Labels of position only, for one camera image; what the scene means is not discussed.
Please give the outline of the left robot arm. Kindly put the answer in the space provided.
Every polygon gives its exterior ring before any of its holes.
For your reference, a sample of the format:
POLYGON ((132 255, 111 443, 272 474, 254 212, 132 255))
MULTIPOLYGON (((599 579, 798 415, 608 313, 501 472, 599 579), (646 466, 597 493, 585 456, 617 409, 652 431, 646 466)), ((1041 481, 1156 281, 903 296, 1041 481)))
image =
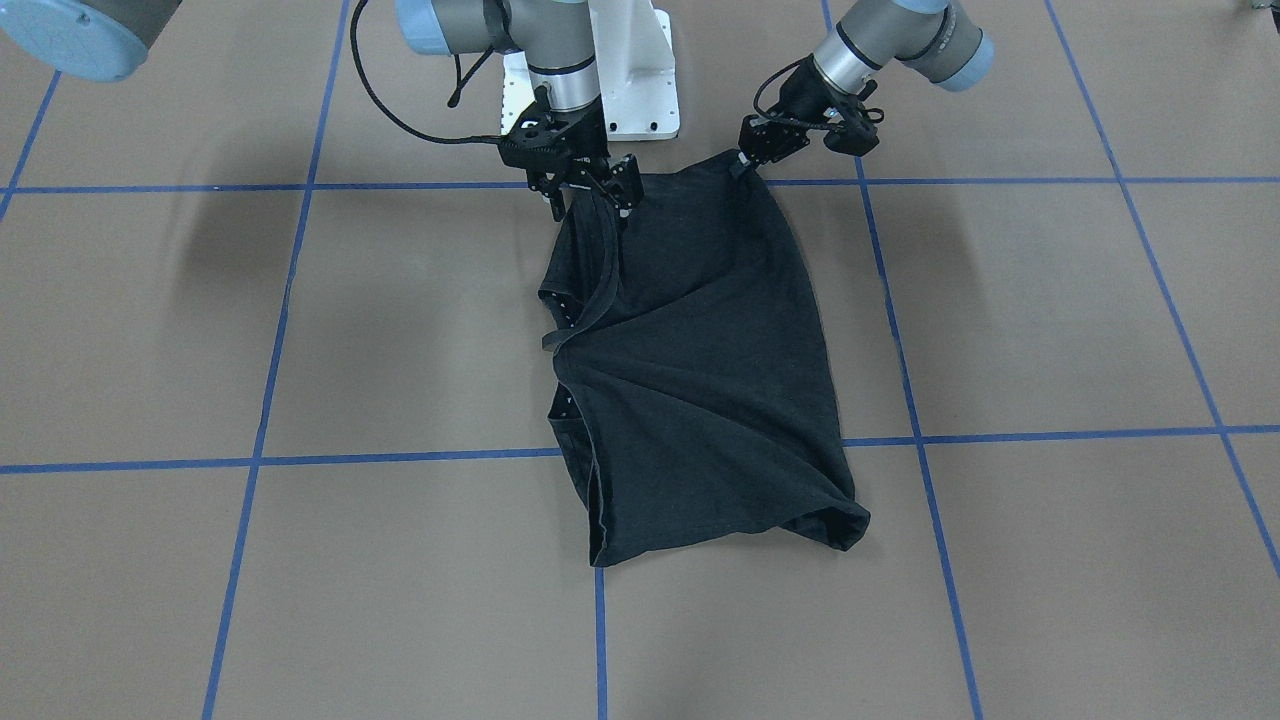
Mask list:
POLYGON ((824 146, 864 156, 879 142, 865 101, 876 74, 899 63, 933 86, 961 92, 995 64, 995 41, 959 1, 856 1, 785 81, 767 118, 824 146))

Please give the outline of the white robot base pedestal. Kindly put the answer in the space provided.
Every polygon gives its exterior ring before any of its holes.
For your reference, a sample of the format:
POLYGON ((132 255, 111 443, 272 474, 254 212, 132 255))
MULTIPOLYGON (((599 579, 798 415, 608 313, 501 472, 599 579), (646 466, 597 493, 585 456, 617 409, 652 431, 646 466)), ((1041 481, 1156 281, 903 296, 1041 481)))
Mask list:
POLYGON ((676 138, 680 109, 672 22, 650 1, 581 1, 611 141, 676 138))

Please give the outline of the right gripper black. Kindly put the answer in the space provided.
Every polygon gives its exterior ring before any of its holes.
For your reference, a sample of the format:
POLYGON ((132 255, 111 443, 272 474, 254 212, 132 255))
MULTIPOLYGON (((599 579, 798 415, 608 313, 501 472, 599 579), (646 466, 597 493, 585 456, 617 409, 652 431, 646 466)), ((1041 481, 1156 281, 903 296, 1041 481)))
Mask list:
POLYGON ((526 170, 529 186, 540 192, 554 223, 564 219, 563 184, 596 190, 620 217, 628 217, 645 199, 637 159, 626 154, 611 165, 603 97, 557 110, 548 96, 536 96, 511 131, 499 137, 500 160, 526 170))

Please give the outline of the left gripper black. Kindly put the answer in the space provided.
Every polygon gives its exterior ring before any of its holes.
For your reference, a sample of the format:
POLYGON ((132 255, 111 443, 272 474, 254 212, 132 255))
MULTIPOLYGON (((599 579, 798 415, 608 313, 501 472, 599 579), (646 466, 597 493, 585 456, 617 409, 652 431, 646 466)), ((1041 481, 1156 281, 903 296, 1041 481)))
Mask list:
POLYGON ((863 97, 833 88, 813 59, 800 60, 780 90, 780 120, 823 136, 832 152, 861 158, 879 145, 883 111, 868 109, 863 97))

